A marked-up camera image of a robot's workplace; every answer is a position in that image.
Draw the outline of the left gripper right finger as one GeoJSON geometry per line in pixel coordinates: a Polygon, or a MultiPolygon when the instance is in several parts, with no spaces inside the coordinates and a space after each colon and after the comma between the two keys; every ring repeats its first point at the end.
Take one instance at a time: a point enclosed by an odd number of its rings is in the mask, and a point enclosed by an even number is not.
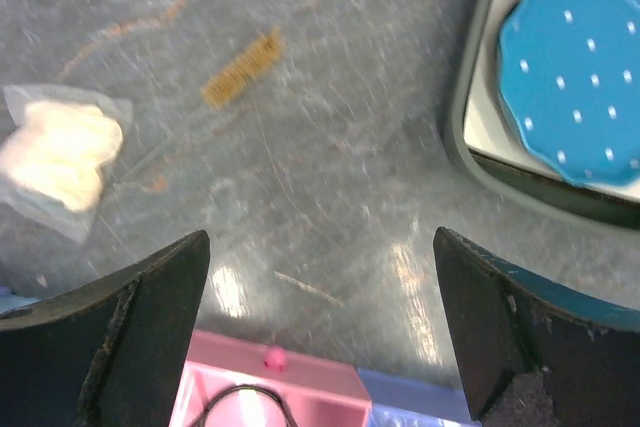
{"type": "Polygon", "coordinates": [[[445,227],[433,250],[472,419],[638,425],[638,311],[546,279],[445,227]]]}

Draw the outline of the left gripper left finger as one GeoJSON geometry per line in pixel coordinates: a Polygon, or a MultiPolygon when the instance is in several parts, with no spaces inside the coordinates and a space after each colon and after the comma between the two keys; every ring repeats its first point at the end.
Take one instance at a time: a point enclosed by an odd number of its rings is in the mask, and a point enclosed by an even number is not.
{"type": "Polygon", "coordinates": [[[1,316],[4,426],[166,426],[210,263],[192,232],[1,316]]]}

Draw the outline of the bag of cotton balls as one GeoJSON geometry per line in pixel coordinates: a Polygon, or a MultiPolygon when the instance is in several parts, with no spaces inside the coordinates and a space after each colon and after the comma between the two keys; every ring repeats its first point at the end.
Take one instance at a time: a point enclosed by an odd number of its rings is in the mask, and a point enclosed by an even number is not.
{"type": "Polygon", "coordinates": [[[133,122],[133,103],[58,84],[7,85],[1,202],[82,243],[133,122]]]}

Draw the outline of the blue polka dot plate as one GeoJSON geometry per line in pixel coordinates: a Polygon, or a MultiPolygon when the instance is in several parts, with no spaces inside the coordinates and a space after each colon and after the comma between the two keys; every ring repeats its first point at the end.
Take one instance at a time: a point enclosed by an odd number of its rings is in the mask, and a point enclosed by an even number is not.
{"type": "Polygon", "coordinates": [[[639,178],[639,0],[520,0],[498,36],[501,106],[575,186],[639,178]]]}

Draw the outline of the tan test tube brush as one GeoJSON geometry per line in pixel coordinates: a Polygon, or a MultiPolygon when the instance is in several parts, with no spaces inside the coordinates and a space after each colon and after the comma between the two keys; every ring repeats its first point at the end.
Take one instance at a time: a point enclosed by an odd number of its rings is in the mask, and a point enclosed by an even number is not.
{"type": "Polygon", "coordinates": [[[273,30],[260,35],[203,87],[188,81],[164,88],[151,80],[142,99],[144,110],[136,115],[125,141],[124,159],[110,185],[118,189],[163,173],[165,164],[176,171],[180,161],[204,154],[244,114],[243,110],[224,114],[225,106],[266,73],[282,50],[279,31],[273,30]]]}

